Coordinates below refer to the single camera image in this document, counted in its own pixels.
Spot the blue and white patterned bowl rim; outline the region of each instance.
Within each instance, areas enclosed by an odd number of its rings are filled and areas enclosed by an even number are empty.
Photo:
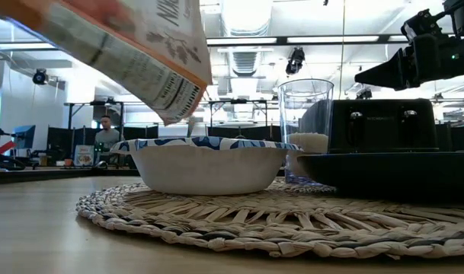
[[[212,150],[229,150],[237,148],[277,148],[295,151],[301,150],[301,148],[297,145],[279,142],[228,139],[222,137],[193,137],[149,140],[137,139],[123,141],[114,145],[110,152],[129,154],[131,151],[138,151],[143,148],[156,147],[162,145],[188,145],[197,148],[207,148]]]

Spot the black tray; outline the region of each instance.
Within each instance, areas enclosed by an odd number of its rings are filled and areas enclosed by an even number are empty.
[[[464,203],[464,153],[314,155],[298,159],[316,182],[364,198]]]

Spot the ceiling light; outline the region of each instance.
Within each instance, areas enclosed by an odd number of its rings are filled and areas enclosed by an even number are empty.
[[[222,48],[217,50],[219,53],[265,53],[273,52],[273,48]]]
[[[288,43],[357,43],[357,42],[376,42],[378,36],[358,36],[358,37],[289,37]]]
[[[408,42],[408,39],[405,36],[402,35],[391,35],[389,38],[390,42]]]
[[[219,38],[206,40],[208,45],[248,45],[248,44],[265,44],[276,43],[277,38],[274,37],[251,37],[251,38]]]
[[[0,49],[55,49],[49,43],[0,43]]]

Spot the ceiling camera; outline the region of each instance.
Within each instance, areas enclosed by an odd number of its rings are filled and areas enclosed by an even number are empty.
[[[294,48],[293,54],[287,61],[286,73],[288,75],[295,75],[302,69],[302,62],[305,61],[305,52],[302,51],[302,47]]]
[[[47,75],[47,70],[44,68],[38,68],[35,72],[34,77],[32,78],[34,84],[45,85],[49,81],[49,76]]]

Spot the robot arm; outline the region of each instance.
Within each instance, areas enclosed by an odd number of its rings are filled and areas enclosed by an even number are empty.
[[[401,28],[409,46],[391,60],[356,75],[355,81],[397,91],[417,88],[427,81],[464,75],[464,0],[446,0],[445,12],[435,16],[420,11]],[[455,37],[442,34],[437,21],[453,19]]]

